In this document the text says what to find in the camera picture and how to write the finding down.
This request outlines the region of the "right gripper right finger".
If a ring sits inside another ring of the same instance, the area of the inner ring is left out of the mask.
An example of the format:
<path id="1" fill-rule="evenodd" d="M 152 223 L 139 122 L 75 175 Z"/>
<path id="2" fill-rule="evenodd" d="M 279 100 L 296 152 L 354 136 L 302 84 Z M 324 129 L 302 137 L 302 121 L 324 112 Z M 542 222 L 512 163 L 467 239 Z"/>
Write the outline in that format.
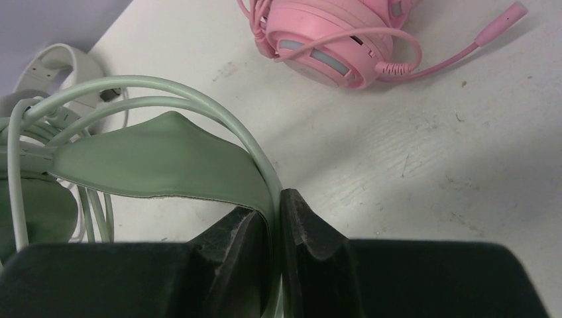
<path id="1" fill-rule="evenodd" d="M 489 242 L 347 238 L 280 195 L 286 317 L 547 317 L 519 260 Z"/>

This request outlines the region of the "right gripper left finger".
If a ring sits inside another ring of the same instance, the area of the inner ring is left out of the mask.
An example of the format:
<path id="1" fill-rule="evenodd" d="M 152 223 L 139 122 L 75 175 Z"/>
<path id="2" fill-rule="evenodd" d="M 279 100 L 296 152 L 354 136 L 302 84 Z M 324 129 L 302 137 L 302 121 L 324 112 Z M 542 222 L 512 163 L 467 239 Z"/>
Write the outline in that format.
<path id="1" fill-rule="evenodd" d="M 260 317 L 268 232 L 235 208 L 189 242 L 43 244 L 1 275 L 2 317 Z"/>

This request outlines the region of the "mint green headphones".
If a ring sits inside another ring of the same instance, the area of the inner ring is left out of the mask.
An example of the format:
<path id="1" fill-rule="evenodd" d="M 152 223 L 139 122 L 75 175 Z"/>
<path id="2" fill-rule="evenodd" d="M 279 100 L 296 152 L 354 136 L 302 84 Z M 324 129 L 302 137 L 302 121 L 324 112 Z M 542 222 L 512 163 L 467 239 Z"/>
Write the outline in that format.
<path id="1" fill-rule="evenodd" d="M 77 97 L 121 87 L 58 130 L 45 116 Z M 20 100 L 1 132 L 1 275 L 24 249 L 115 241 L 111 196 L 230 203 L 264 220 L 270 294 L 260 317 L 281 317 L 280 192 L 245 126 L 205 94 L 150 76 L 111 76 Z"/>

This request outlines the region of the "pink cat-ear headphones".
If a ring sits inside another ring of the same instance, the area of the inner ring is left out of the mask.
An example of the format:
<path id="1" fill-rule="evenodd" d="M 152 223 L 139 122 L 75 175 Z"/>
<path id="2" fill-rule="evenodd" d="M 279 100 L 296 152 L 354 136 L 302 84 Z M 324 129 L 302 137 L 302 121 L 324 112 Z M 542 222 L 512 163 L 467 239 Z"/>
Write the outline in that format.
<path id="1" fill-rule="evenodd" d="M 363 89 L 434 74 L 486 46 L 527 13 L 509 6 L 464 50 L 419 70 L 422 48 L 403 30 L 415 1 L 239 1 L 258 51 L 324 85 Z"/>

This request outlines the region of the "white gaming headset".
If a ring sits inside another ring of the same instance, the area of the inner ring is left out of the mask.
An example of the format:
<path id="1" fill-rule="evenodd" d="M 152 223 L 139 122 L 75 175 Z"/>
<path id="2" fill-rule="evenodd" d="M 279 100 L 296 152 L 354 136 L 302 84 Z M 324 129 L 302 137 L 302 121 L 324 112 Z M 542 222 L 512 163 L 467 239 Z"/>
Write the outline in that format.
<path id="1" fill-rule="evenodd" d="M 80 49 L 62 43 L 45 48 L 28 64 L 13 92 L 1 97 L 1 132 L 7 131 L 11 113 L 20 100 L 49 97 L 59 90 L 104 77 L 100 65 Z M 63 104 L 44 120 L 61 131 L 100 105 L 128 98 L 125 88 L 104 89 Z"/>

